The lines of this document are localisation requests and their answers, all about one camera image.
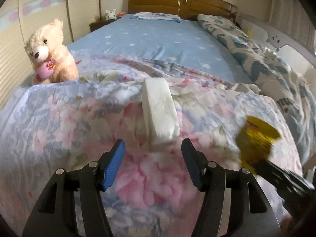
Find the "yellow snack wrapper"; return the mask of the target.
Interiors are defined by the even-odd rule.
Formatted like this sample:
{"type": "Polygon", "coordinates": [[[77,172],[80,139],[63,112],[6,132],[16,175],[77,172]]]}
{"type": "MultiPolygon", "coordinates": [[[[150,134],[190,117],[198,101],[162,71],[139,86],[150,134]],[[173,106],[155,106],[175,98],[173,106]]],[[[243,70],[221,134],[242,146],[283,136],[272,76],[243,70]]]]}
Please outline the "yellow snack wrapper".
{"type": "Polygon", "coordinates": [[[278,130],[272,125],[257,117],[247,116],[235,138],[240,150],[241,167],[257,175],[255,166],[269,159],[274,143],[280,138],[278,130]]]}

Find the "blue white cartoon duvet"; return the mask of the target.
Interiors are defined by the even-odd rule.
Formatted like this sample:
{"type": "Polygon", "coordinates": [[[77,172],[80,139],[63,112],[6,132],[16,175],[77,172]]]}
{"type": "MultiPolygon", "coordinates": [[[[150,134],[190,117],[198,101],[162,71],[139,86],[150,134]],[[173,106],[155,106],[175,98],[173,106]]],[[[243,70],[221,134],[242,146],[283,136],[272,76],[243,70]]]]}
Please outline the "blue white cartoon duvet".
{"type": "Polygon", "coordinates": [[[276,53],[249,38],[230,20],[200,14],[202,28],[224,45],[263,95],[279,106],[305,164],[315,155],[315,98],[307,83],[276,53]]]}

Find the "cream teddy bear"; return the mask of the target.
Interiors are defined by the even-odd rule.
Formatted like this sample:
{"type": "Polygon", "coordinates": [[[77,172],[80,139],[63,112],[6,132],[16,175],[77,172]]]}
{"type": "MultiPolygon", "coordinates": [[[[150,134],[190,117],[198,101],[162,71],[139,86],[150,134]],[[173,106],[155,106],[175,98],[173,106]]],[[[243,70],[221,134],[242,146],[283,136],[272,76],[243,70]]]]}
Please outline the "cream teddy bear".
{"type": "Polygon", "coordinates": [[[33,86],[71,81],[79,77],[74,57],[63,41],[63,22],[58,19],[39,27],[28,38],[25,52],[33,64],[33,70],[36,72],[41,66],[47,64],[53,67],[51,76],[45,80],[34,73],[33,86]]]}

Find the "blue star bed sheet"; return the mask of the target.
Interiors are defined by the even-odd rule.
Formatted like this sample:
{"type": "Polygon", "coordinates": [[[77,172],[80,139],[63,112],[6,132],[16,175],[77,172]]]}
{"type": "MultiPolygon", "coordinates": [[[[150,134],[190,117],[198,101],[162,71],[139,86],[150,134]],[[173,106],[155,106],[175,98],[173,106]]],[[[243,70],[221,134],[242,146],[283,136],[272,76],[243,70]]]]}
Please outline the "blue star bed sheet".
{"type": "Polygon", "coordinates": [[[68,45],[70,51],[164,60],[228,82],[252,81],[230,51],[198,22],[132,19],[130,14],[68,45]]]}

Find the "dark wooden nightstand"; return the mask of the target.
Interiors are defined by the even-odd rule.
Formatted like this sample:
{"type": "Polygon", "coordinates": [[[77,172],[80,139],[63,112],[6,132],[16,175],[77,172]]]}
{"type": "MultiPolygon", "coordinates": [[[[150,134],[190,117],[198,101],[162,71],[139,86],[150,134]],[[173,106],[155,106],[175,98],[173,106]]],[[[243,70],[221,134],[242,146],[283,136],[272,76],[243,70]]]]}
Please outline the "dark wooden nightstand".
{"type": "Polygon", "coordinates": [[[111,20],[98,20],[97,22],[93,22],[89,25],[90,31],[93,32],[105,25],[108,25],[110,23],[116,22],[118,19],[111,19],[111,20]]]}

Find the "white bunny plush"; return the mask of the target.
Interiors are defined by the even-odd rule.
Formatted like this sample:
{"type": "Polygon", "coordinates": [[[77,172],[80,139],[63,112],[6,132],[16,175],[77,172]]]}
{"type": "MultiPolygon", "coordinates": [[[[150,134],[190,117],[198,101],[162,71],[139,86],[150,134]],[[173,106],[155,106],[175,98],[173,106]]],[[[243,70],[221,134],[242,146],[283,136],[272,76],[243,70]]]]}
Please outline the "white bunny plush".
{"type": "Polygon", "coordinates": [[[117,16],[116,16],[116,9],[112,9],[111,11],[106,10],[105,11],[105,20],[116,20],[117,16]]]}

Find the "blue white pillow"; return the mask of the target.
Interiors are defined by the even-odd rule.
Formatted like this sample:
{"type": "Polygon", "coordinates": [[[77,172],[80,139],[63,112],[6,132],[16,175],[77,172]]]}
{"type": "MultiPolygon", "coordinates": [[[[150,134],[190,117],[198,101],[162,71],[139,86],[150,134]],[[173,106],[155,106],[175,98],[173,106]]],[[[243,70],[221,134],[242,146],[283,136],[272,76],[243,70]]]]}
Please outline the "blue white pillow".
{"type": "Polygon", "coordinates": [[[182,23],[179,16],[167,13],[139,12],[131,16],[131,19],[163,20],[174,23],[182,23]]]}

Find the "wooden headboard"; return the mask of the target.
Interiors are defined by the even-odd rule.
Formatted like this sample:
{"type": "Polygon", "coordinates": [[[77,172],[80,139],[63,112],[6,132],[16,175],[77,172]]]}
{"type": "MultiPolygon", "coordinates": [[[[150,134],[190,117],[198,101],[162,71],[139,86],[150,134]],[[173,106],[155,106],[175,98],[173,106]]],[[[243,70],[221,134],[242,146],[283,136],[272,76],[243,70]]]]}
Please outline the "wooden headboard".
{"type": "Polygon", "coordinates": [[[235,22],[237,7],[223,0],[129,0],[127,13],[159,12],[196,21],[200,14],[222,16],[235,22]]]}

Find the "beige curtain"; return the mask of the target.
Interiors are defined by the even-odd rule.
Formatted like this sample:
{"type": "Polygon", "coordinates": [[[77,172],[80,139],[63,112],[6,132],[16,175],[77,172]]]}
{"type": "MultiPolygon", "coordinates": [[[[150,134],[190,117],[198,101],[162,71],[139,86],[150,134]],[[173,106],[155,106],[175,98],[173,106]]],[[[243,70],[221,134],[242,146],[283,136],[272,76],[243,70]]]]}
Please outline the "beige curtain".
{"type": "Polygon", "coordinates": [[[272,0],[268,22],[315,53],[315,27],[299,0],[272,0]]]}

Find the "cream sliding wardrobe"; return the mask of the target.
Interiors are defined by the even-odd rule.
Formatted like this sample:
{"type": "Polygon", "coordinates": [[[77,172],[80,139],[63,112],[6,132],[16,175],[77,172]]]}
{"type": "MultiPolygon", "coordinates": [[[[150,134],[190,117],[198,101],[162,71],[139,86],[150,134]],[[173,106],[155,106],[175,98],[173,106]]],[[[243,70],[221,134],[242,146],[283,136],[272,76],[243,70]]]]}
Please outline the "cream sliding wardrobe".
{"type": "Polygon", "coordinates": [[[6,0],[1,6],[1,106],[33,73],[24,46],[34,31],[59,19],[68,45],[88,34],[99,15],[99,0],[6,0]]]}

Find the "grey bed guard rail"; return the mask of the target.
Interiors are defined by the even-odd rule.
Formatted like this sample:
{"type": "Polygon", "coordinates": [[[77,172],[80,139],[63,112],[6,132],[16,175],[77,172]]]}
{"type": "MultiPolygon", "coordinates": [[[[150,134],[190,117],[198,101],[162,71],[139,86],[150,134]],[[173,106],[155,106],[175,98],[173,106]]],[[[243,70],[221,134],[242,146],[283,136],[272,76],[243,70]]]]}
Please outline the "grey bed guard rail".
{"type": "Polygon", "coordinates": [[[276,52],[309,84],[315,83],[315,53],[254,16],[242,14],[237,18],[237,23],[251,39],[276,52]]]}

